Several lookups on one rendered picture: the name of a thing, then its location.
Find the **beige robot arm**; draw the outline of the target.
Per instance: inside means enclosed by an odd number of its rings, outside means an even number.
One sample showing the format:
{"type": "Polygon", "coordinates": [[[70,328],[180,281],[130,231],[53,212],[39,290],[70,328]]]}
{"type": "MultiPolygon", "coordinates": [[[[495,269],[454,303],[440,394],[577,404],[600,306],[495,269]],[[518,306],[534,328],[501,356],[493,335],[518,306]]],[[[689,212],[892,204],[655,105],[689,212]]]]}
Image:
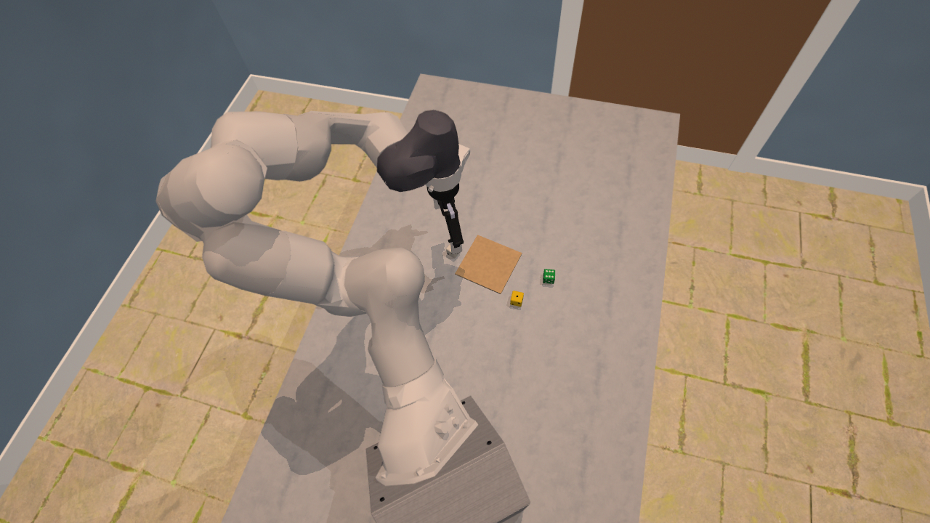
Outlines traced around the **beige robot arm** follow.
{"type": "Polygon", "coordinates": [[[450,191],[469,157],[454,121],[439,110],[418,115],[409,133],[387,112],[226,112],[214,123],[211,148],[164,176],[155,201],[167,221],[205,241],[203,263],[215,280],[340,317],[368,314],[368,351],[387,406],[376,481],[414,484],[435,477],[478,425],[446,383],[419,323],[421,260],[405,248],[340,257],[321,240],[247,217],[265,179],[311,181],[326,167],[331,145],[360,147],[398,192],[423,185],[450,191]]]}

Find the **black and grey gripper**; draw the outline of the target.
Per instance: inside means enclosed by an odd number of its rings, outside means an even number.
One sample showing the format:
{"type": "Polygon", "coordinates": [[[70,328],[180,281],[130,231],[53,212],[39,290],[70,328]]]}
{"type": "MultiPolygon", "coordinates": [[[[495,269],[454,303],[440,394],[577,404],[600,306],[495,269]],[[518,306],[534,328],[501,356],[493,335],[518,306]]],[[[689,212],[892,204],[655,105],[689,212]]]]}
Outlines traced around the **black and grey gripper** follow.
{"type": "MultiPolygon", "coordinates": [[[[427,188],[428,191],[429,188],[427,188]]],[[[451,189],[450,191],[438,192],[438,191],[428,191],[431,198],[433,198],[434,208],[441,209],[442,215],[445,217],[446,226],[448,226],[448,231],[450,234],[450,243],[451,253],[462,252],[463,238],[461,234],[461,223],[458,220],[458,211],[455,210],[455,196],[459,191],[459,183],[451,189]],[[444,212],[444,209],[448,211],[444,212]]]]}

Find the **tan square mat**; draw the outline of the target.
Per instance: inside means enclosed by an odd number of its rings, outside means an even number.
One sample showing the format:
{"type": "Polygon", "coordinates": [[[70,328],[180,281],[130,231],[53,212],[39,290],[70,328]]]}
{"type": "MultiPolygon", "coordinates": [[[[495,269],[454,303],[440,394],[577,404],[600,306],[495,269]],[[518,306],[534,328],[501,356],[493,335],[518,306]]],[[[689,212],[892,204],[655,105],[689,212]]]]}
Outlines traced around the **tan square mat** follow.
{"type": "Polygon", "coordinates": [[[477,235],[455,275],[502,293],[522,253],[477,235]]]}

